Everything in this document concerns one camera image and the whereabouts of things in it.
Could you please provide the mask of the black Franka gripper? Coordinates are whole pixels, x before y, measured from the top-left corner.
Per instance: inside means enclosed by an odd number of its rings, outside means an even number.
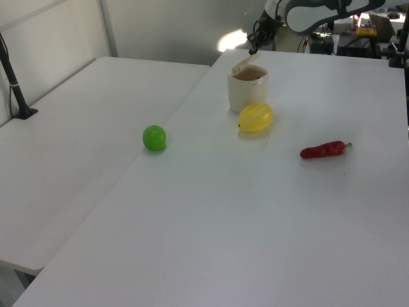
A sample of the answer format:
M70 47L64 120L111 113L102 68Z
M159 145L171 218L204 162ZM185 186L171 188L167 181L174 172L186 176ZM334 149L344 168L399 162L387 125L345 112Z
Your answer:
M250 55L273 42L277 32L276 25L276 20L264 10L254 23L254 47L249 49Z

